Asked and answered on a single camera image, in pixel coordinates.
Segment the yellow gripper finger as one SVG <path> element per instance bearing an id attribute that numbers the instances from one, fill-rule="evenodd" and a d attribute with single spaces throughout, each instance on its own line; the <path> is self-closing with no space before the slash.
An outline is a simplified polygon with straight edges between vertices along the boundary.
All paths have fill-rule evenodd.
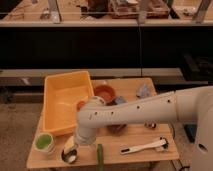
<path id="1" fill-rule="evenodd" d="M 74 142 L 74 137 L 71 136 L 64 145 L 64 153 L 67 154 L 75 148 L 76 148 L 76 144 Z"/>

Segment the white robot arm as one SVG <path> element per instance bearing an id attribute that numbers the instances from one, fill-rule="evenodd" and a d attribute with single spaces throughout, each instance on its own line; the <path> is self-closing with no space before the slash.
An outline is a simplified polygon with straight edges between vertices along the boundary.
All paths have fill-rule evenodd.
<path id="1" fill-rule="evenodd" d="M 78 111 L 77 128 L 62 154 L 92 144 L 97 128 L 144 122 L 196 122 L 190 171 L 213 169 L 213 86 L 171 91 L 115 106 L 106 106 L 103 98 L 94 96 Z"/>

